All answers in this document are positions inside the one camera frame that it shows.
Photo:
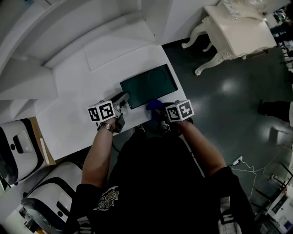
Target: gray floor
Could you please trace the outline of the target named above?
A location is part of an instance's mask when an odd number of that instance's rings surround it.
[[[182,49],[181,43],[164,46],[164,50],[187,98],[191,100],[195,125],[218,147],[227,164],[242,155],[248,165],[260,169],[274,159],[266,173],[258,172],[255,180],[256,189],[272,195],[278,184],[268,183],[268,179],[272,173],[286,174],[279,162],[288,166],[291,151],[281,145],[290,145],[293,130],[287,122],[257,114],[257,107],[260,99],[293,100],[291,84],[285,82],[288,70],[279,64],[283,61],[281,49],[273,48],[268,54],[247,60],[224,61],[217,67],[204,70],[197,77],[194,70],[209,61],[216,50],[212,48],[206,53],[202,52],[209,43],[205,35],[200,36],[190,48]],[[147,123],[145,128],[149,136],[156,135],[156,126],[152,123]],[[129,130],[115,136],[116,147],[120,149],[132,133]],[[117,155],[117,152],[112,153],[110,169],[115,165]],[[234,172],[249,196],[254,174]],[[266,200],[253,191],[250,201],[262,205]]]

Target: wristwatch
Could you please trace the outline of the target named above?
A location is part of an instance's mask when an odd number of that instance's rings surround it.
[[[112,133],[115,130],[115,128],[111,124],[108,124],[108,123],[105,123],[105,122],[100,123],[100,128],[105,128],[105,129],[109,130]]]

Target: dark green tray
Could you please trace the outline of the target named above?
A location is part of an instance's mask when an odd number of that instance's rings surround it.
[[[131,109],[178,90],[167,64],[146,71],[121,83],[122,90],[129,92]]]

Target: white cube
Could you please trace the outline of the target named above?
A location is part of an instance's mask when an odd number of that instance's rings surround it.
[[[104,122],[115,117],[112,101],[104,101],[87,108],[92,122]]]
[[[170,122],[182,121],[194,115],[190,100],[170,105],[166,111]]]

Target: white cable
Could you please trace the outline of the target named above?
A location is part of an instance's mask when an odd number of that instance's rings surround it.
[[[253,188],[254,188],[254,186],[255,186],[255,180],[256,180],[256,176],[257,176],[257,174],[256,174],[256,172],[258,172],[258,171],[260,171],[260,170],[264,170],[263,171],[263,174],[266,172],[266,168],[268,167],[268,165],[269,164],[271,164],[271,162],[280,154],[280,152],[281,152],[281,150],[282,149],[280,149],[280,151],[273,157],[273,159],[265,166],[265,167],[263,167],[263,168],[260,168],[260,169],[258,169],[258,170],[255,170],[255,167],[254,166],[248,166],[248,164],[246,163],[246,162],[243,162],[243,160],[241,159],[240,161],[242,162],[242,163],[244,163],[244,164],[246,164],[247,165],[247,167],[248,168],[252,168],[252,170],[240,170],[240,169],[234,169],[233,168],[233,166],[231,166],[231,169],[232,170],[239,170],[239,171],[246,171],[246,172],[252,172],[253,174],[255,174],[255,179],[253,180],[253,185],[252,185],[252,189],[251,189],[251,193],[250,193],[250,196],[247,198],[248,200],[250,199],[250,197],[252,196],[252,192],[253,192]]]

